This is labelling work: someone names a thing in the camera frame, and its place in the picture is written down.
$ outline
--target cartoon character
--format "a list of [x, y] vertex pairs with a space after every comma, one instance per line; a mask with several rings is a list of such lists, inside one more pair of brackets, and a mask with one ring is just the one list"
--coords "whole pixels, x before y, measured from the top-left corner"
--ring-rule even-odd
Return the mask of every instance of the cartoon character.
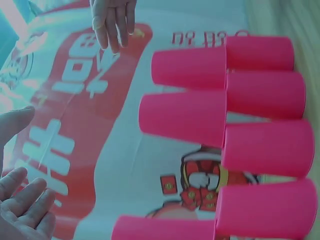
[[258, 179], [250, 173], [230, 172], [221, 166], [221, 150], [201, 147], [181, 160], [180, 194], [182, 205], [191, 211], [215, 212], [218, 193], [226, 185], [256, 184]]

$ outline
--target cartoon face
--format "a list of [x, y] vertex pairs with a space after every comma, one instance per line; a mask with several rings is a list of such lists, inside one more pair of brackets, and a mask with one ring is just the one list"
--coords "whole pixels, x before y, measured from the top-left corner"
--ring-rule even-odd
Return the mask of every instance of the cartoon face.
[[10, 62], [0, 72], [0, 82], [5, 83], [11, 90], [15, 89], [20, 80], [28, 77], [33, 60], [33, 53], [20, 56], [17, 49], [13, 50]]

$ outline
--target finger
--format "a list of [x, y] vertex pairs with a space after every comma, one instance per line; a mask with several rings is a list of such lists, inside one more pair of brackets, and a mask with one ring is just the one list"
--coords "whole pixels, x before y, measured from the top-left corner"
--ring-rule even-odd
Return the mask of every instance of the finger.
[[118, 31], [116, 27], [116, 9], [109, 7], [106, 16], [106, 30], [109, 37], [109, 44], [112, 49], [113, 54], [119, 52], [119, 42], [118, 42]]
[[51, 239], [56, 227], [56, 217], [53, 213], [48, 212], [36, 227], [36, 231], [48, 239]]
[[56, 193], [47, 189], [41, 197], [33, 204], [29, 210], [21, 217], [19, 221], [30, 228], [35, 229], [41, 219], [51, 209], [56, 199]]
[[0, 201], [3, 202], [11, 198], [12, 194], [20, 187], [27, 176], [27, 170], [19, 167], [9, 172], [5, 177], [0, 179]]
[[47, 182], [42, 178], [36, 178], [14, 197], [4, 201], [2, 204], [11, 210], [17, 217], [24, 214], [38, 197], [46, 189]]
[[0, 115], [0, 146], [4, 146], [14, 135], [25, 129], [34, 116], [33, 106]]
[[135, 32], [135, 10], [136, 10], [137, 0], [131, 0], [126, 4], [126, 24], [128, 28], [128, 33], [133, 35]]
[[108, 34], [106, 29], [106, 18], [108, 9], [108, 0], [90, 0], [92, 14], [92, 29], [96, 35], [100, 47], [108, 47]]
[[115, 9], [116, 24], [120, 32], [122, 47], [128, 46], [128, 29], [126, 21], [126, 6], [117, 7]]

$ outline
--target pink cup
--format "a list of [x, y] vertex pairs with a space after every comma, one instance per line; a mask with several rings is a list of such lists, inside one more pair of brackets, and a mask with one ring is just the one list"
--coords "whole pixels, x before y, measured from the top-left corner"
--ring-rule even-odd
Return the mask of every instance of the pink cup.
[[228, 124], [221, 164], [229, 171], [304, 178], [314, 153], [307, 120]]
[[190, 89], [224, 89], [226, 47], [157, 51], [151, 61], [155, 84]]
[[216, 234], [247, 238], [304, 239], [318, 210], [310, 179], [225, 186], [219, 191]]
[[213, 240], [214, 220], [121, 216], [111, 240]]
[[301, 119], [306, 105], [303, 77], [292, 71], [248, 71], [227, 75], [228, 111], [270, 119]]
[[226, 55], [228, 69], [259, 71], [294, 69], [295, 53], [288, 37], [228, 36]]
[[139, 108], [140, 129], [152, 135], [221, 148], [226, 99], [224, 90], [145, 95]]

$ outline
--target printed poster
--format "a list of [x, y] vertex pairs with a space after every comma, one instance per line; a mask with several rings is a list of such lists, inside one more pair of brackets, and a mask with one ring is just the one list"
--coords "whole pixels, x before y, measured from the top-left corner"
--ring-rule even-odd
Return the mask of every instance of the printed poster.
[[[129, 47], [113, 56], [99, 48], [87, 1], [77, 4], [31, 22], [32, 36], [0, 72], [0, 112], [36, 108], [5, 147], [5, 172], [24, 166], [21, 188], [40, 177], [56, 191], [55, 240], [110, 239], [121, 215], [213, 219], [221, 187], [259, 183], [224, 169], [220, 149], [145, 135], [138, 125], [143, 94], [176, 91], [153, 84], [154, 51], [218, 47], [227, 35], [248, 35], [246, 26], [137, 9]], [[171, 24], [164, 27], [163, 18]]]

